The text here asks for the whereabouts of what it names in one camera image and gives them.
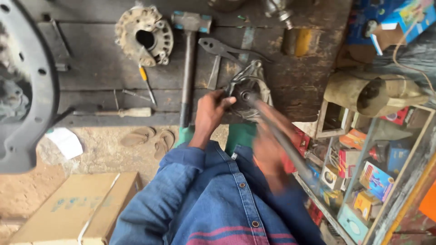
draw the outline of shirt sleeve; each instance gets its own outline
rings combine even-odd
[[[304,207],[307,196],[301,188],[293,185],[280,194],[270,195],[272,208],[282,217],[298,244],[325,245],[320,229]]]
[[[180,146],[161,160],[154,179],[138,192],[119,215],[111,245],[164,244],[163,235],[199,172],[206,154]]]

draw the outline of dirt floor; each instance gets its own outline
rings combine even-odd
[[[18,175],[0,175],[0,217],[29,217],[70,174],[138,171],[146,185],[156,174],[159,160],[154,159],[154,144],[163,130],[178,139],[178,126],[154,127],[157,135],[145,144],[124,147],[119,140],[138,127],[72,128],[79,138],[83,154],[66,160],[47,138],[37,146],[37,166]],[[224,149],[228,125],[219,126],[211,139]],[[0,225],[0,244],[7,241],[19,226]]]

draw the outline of workbench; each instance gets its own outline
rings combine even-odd
[[[104,110],[115,110],[114,90],[120,108],[149,106],[149,101],[122,93],[133,90],[148,96],[137,64],[127,59],[115,44],[114,25],[134,0],[22,0],[46,38],[57,63],[66,63],[70,71],[59,72],[60,104],[58,113],[70,106],[93,104]],[[275,107],[293,121],[317,119],[331,67],[341,45],[351,0],[295,1],[291,5],[294,29],[285,31],[277,18],[267,18],[260,1],[246,1],[231,13],[214,11],[206,0],[145,0],[154,4],[170,20],[174,10],[211,15],[210,34],[235,48],[251,49],[271,59],[264,62],[266,83],[271,89]],[[71,52],[65,46],[50,18],[59,29]],[[150,86],[157,100],[154,114],[148,118],[117,116],[74,116],[58,126],[140,126],[178,125],[184,67],[185,38],[174,32],[174,48],[167,66],[146,68]],[[194,104],[206,89],[215,57],[197,46]],[[237,65],[222,59],[218,87],[226,86],[237,72]],[[223,123],[241,122],[227,114]]]

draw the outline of flip-flop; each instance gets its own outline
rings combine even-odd
[[[142,127],[135,129],[124,136],[119,143],[123,146],[133,146],[137,144],[144,144],[149,138],[156,135],[154,128]]]
[[[174,134],[168,130],[162,131],[159,136],[159,140],[154,144],[156,152],[154,153],[154,159],[160,160],[165,154],[173,147],[176,138]]]

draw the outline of hammer head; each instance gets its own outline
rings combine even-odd
[[[211,30],[212,16],[210,15],[174,11],[171,20],[176,29],[204,33],[209,33]]]

